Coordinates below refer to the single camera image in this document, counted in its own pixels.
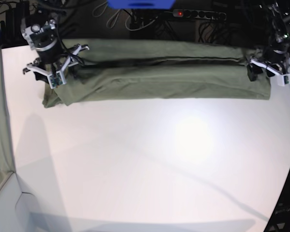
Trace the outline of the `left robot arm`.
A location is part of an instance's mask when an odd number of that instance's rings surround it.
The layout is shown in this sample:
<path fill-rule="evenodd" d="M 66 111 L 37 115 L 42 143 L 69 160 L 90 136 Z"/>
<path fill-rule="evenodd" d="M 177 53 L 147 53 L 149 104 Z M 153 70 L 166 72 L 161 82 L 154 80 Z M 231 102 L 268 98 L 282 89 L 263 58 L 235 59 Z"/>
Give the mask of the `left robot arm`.
<path fill-rule="evenodd" d="M 280 86 L 290 84 L 290 0 L 242 0 L 243 14 L 255 52 L 249 55 L 251 82 L 261 74 L 276 77 Z"/>

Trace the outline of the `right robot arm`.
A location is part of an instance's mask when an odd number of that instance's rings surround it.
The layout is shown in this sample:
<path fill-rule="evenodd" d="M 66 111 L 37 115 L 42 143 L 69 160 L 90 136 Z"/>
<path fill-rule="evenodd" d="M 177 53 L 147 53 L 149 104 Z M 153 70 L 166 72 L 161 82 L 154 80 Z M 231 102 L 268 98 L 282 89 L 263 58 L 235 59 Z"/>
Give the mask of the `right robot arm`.
<path fill-rule="evenodd" d="M 81 4 L 68 5 L 66 0 L 39 0 L 36 11 L 21 21 L 21 34 L 38 57 L 27 64 L 23 74 L 33 72 L 37 81 L 49 84 L 51 89 L 67 83 L 66 73 L 71 67 L 85 62 L 79 53 L 89 50 L 88 45 L 76 44 L 67 48 L 60 36 L 60 18 L 68 10 L 76 10 Z"/>

